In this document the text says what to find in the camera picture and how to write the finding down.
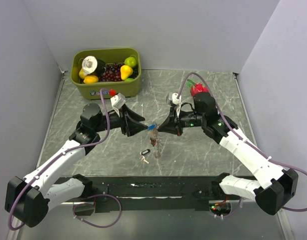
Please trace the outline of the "blue key tag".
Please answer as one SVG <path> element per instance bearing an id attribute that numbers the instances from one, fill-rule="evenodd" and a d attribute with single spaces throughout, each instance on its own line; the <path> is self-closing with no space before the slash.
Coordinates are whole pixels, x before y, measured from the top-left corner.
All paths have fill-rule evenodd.
<path id="1" fill-rule="evenodd" d="M 148 126 L 147 130 L 151 131 L 151 130 L 155 129 L 156 127 L 157 127 L 156 124 L 151 124 L 151 125 Z"/>

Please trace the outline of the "black key tag with key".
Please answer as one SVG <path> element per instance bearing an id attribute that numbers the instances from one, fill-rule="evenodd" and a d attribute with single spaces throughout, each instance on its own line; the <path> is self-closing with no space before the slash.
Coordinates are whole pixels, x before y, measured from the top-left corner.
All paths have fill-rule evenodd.
<path id="1" fill-rule="evenodd" d="M 146 155 L 148 155 L 150 152 L 151 152 L 150 149 L 146 149 L 146 150 L 141 151 L 140 152 L 140 157 L 139 157 L 140 161 L 144 162 L 146 164 L 149 164 L 149 162 L 146 159 Z"/>

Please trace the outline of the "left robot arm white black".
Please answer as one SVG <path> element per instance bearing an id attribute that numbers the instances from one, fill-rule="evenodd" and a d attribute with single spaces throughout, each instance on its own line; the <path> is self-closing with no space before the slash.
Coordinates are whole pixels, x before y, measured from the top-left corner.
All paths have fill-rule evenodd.
<path id="1" fill-rule="evenodd" d="M 103 143 L 111 129 L 119 128 L 131 137 L 148 127 L 145 118 L 126 104 L 113 103 L 112 110 L 100 108 L 97 103 L 84 106 L 74 132 L 64 145 L 43 165 L 20 178 L 14 176 L 6 189 L 4 209 L 9 213 L 8 228 L 11 231 L 38 225 L 47 213 L 67 200 L 78 198 L 87 201 L 93 194 L 92 182 L 76 174 L 65 183 L 56 181 L 74 163 L 87 156 L 95 146 Z"/>

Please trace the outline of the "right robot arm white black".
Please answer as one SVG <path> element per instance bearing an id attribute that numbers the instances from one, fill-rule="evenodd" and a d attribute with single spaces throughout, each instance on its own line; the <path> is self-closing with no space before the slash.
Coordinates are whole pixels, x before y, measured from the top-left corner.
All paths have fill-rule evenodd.
<path id="1" fill-rule="evenodd" d="M 261 155 L 237 124 L 218 109 L 210 93 L 195 94 L 191 111 L 181 110 L 184 104 L 177 93 L 170 93 L 166 102 L 170 111 L 158 127 L 159 132 L 181 136 L 184 128 L 201 127 L 206 136 L 232 153 L 254 176 L 249 180 L 220 174 L 212 183 L 215 198 L 236 195 L 255 201 L 265 213 L 275 215 L 295 195 L 299 178 L 296 171 L 286 170 Z"/>

